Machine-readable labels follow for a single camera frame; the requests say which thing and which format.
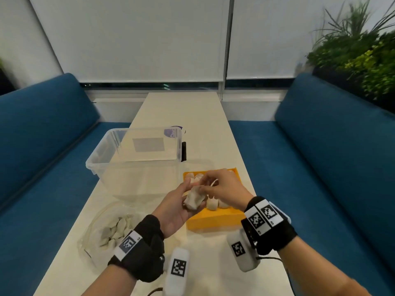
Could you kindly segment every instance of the white table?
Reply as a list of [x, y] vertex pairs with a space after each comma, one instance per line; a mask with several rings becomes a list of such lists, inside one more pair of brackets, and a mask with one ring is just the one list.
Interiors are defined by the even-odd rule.
[[[186, 134], [187, 159], [210, 159], [215, 168], [237, 167], [246, 188], [254, 194], [247, 170], [237, 148], [216, 93], [151, 93], [130, 127], [181, 125]], [[80, 295], [97, 275], [81, 261], [77, 240], [93, 217], [116, 201], [99, 181], [67, 235], [35, 296]], [[186, 295], [293, 295], [281, 262], [263, 260], [253, 271], [241, 272], [226, 243], [226, 232], [196, 234], [183, 226], [165, 240], [165, 252], [176, 246], [189, 249], [191, 263]], [[155, 282], [138, 282], [132, 295], [146, 296], [162, 287], [165, 274]]]

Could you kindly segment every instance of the blue cushion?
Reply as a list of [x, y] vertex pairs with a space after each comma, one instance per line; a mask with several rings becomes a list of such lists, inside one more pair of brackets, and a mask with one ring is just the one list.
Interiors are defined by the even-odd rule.
[[275, 118], [395, 272], [395, 115], [301, 74]]
[[394, 277], [279, 126], [229, 124], [256, 194], [288, 214], [302, 239], [372, 295], [394, 295]]
[[0, 205], [99, 119], [72, 74], [0, 97]]
[[109, 129], [129, 125], [98, 124], [1, 212], [0, 295], [33, 295], [98, 181], [87, 158]]

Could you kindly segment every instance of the human hand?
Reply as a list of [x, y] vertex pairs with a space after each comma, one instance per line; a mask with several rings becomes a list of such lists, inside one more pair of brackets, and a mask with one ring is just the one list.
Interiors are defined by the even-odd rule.
[[[218, 185], [211, 187], [218, 179]], [[239, 181], [234, 172], [227, 169], [209, 170], [198, 183], [200, 193], [208, 194], [210, 198], [215, 196], [216, 199], [244, 211], [248, 202], [254, 197]]]
[[189, 191], [196, 185], [198, 185], [198, 183], [191, 184], [191, 179], [185, 178], [185, 181], [181, 183], [177, 189], [170, 191], [153, 211], [152, 215], [159, 220], [160, 229], [162, 230], [165, 238], [170, 237], [178, 231], [190, 217], [205, 208], [205, 201], [203, 201], [199, 208], [193, 212], [188, 211], [182, 205], [186, 198], [186, 196], [182, 196], [184, 192]]

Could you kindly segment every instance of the sofa backrest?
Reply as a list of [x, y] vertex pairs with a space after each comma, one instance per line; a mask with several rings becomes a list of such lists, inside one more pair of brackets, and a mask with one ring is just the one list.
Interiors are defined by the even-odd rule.
[[395, 115], [300, 74], [275, 119], [395, 272]]
[[99, 119], [72, 74], [0, 97], [0, 206]]

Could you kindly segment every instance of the black wrist strap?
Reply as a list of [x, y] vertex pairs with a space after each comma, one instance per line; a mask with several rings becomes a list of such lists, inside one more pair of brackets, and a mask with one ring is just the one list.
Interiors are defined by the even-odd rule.
[[163, 273], [163, 240], [159, 220], [147, 215], [116, 247], [108, 264], [126, 269], [135, 279], [150, 283]]
[[254, 233], [250, 237], [257, 242], [256, 250], [259, 254], [266, 255], [272, 249], [283, 249], [297, 236], [286, 216], [264, 197], [252, 198], [244, 213], [250, 223], [250, 232]]

